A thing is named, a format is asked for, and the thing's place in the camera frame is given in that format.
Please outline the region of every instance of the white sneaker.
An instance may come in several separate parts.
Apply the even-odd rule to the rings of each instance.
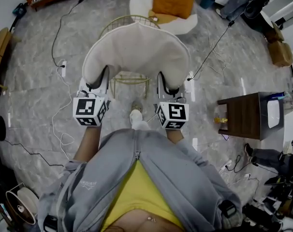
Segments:
[[[220,10],[219,10],[219,9],[216,9],[215,12],[218,13],[218,15],[219,15],[220,17],[222,17],[222,15],[220,14]]]

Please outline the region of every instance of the wire chair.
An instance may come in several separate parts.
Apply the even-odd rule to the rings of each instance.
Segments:
[[[140,22],[141,24],[154,27],[157,29],[160,29],[158,24],[153,21],[151,18],[147,18],[141,15],[125,15],[121,16],[112,22],[110,22],[100,33],[99,38],[100,39],[102,36],[104,36],[107,32],[112,31],[118,27],[125,26],[132,24],[134,22]],[[150,78],[148,78],[145,75],[138,74],[138,73],[133,73],[133,72],[120,72],[117,74],[114,78],[110,80],[110,87],[111,87],[111,92],[113,94],[113,98],[115,99],[116,97],[116,83],[120,84],[126,84],[126,85],[137,85],[137,84],[146,84],[146,90],[145,90],[145,99],[147,98],[147,92],[148,92],[148,87],[149,87],[149,81]]]

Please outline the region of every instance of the black pants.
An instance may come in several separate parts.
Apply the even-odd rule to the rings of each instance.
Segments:
[[[259,165],[274,168],[281,175],[288,175],[290,155],[284,155],[284,159],[280,161],[280,154],[275,149],[254,149],[252,156],[255,158],[252,160]]]

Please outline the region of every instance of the plug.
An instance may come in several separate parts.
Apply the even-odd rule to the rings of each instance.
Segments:
[[[232,160],[228,160],[220,169],[224,170],[225,168],[228,169],[228,166],[232,165]]]
[[[234,24],[234,21],[231,21],[231,22],[228,24],[228,27],[230,28],[233,24]]]

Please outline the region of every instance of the white cable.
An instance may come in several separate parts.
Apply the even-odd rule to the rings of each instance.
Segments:
[[[64,81],[64,79],[62,78],[62,76],[59,74],[58,69],[59,69],[59,67],[56,68],[56,74],[60,77],[60,79],[62,80],[63,84],[65,84],[65,85],[68,87],[68,94],[69,94],[70,101],[69,101],[68,104],[66,104],[66,105],[64,105],[63,107],[59,108],[58,111],[52,116],[52,127],[53,127],[53,134],[54,134],[54,136],[59,140],[59,146],[60,146],[60,149],[61,149],[62,152],[65,154],[65,156],[67,157],[67,159],[69,159],[69,157],[67,156],[66,152],[65,152],[64,149],[62,148],[62,145],[63,145],[63,146],[66,146],[66,145],[71,145],[71,144],[73,144],[73,143],[74,143],[74,138],[73,138],[71,135],[69,135],[69,134],[67,134],[67,133],[65,133],[65,132],[62,133],[62,135],[60,136],[60,138],[57,137],[57,135],[55,134],[55,127],[54,127],[54,121],[53,121],[54,117],[60,112],[60,110],[62,110],[62,109],[64,109],[64,108],[66,108],[67,106],[69,106],[69,105],[71,104],[71,102],[73,101],[73,99],[71,98],[70,86]],[[73,141],[70,142],[70,143],[64,144],[64,143],[62,142],[63,135],[67,135],[67,136],[71,137]]]
[[[243,178],[238,179],[236,182],[233,182],[232,184],[230,184],[228,187],[230,188],[231,186],[233,186],[234,184],[237,184],[239,181],[243,180]]]
[[[218,74],[220,74],[221,75],[221,73],[219,73],[218,71],[216,71],[213,67],[211,67],[210,65],[208,65],[208,67],[210,67],[212,70],[214,70],[216,73],[218,73]]]
[[[222,177],[222,174],[226,174],[226,175],[228,175],[228,178],[227,178],[227,181],[225,181],[224,180],[224,178]],[[225,181],[225,183],[228,185],[228,182],[229,182],[229,176],[230,174],[229,173],[226,173],[226,172],[222,172],[221,174],[220,174],[220,176],[221,176],[221,178]]]
[[[150,122],[153,118],[155,118],[156,115],[157,115],[157,114],[155,114],[152,118],[150,118],[150,119],[147,121],[147,123]]]
[[[222,60],[223,56],[221,56],[220,53],[218,53],[215,49],[213,49],[213,46],[211,45],[211,42],[210,42],[210,36],[209,36],[209,35],[208,35],[208,40],[209,40],[209,46],[210,46],[210,48],[212,49],[212,52],[215,54],[216,57],[217,57],[217,55],[218,55],[220,58],[217,57],[217,59],[225,64],[224,67],[222,67],[223,74],[224,74],[224,70],[225,70],[225,68],[227,67],[227,64],[230,64],[230,63],[232,62],[232,58],[231,58],[230,56],[228,56],[225,52],[220,52],[221,54],[226,55],[226,56],[229,57],[229,59],[230,59],[229,62],[226,62],[226,61]]]

